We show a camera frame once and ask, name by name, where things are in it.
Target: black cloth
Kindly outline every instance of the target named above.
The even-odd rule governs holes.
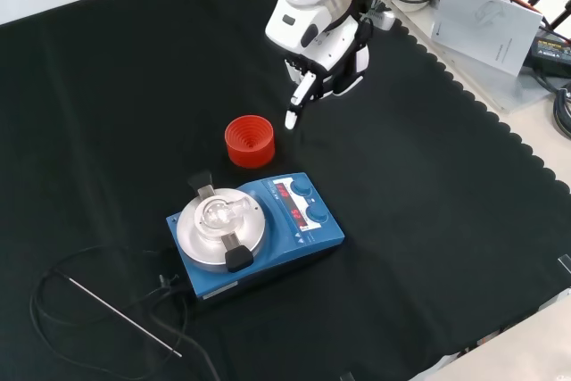
[[[276,1],[85,0],[0,29],[1,379],[109,379],[37,340],[31,288],[82,247],[172,245],[165,218],[203,168],[218,187],[304,171],[346,234],[304,269],[191,309],[188,333],[225,380],[406,380],[567,286],[568,187],[400,24],[375,32],[362,83],[286,133],[293,88],[264,37]],[[226,125],[248,113],[276,132],[261,170],[226,156]],[[176,254],[65,270],[118,306],[158,273],[184,275]],[[45,299],[75,319],[104,313],[61,280]],[[129,314],[166,337],[144,308]],[[164,356],[121,320],[46,329],[76,359],[126,373]],[[156,379],[210,379],[183,350]]]

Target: white table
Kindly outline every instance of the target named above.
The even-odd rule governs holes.
[[[455,360],[426,381],[571,381],[571,298]]]

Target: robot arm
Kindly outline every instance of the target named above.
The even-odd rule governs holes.
[[[298,85],[285,117],[287,128],[295,126],[307,102],[342,95],[363,79],[372,29],[360,16],[371,2],[277,0],[266,35],[284,50],[289,76]],[[394,17],[388,18],[392,23]]]

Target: white paper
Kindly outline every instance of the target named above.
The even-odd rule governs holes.
[[[440,0],[432,39],[516,76],[541,20],[506,0]]]

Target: red cup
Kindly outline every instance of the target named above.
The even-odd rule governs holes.
[[[274,129],[268,120],[256,115],[236,118],[224,133],[230,160],[238,167],[258,169],[274,157]]]

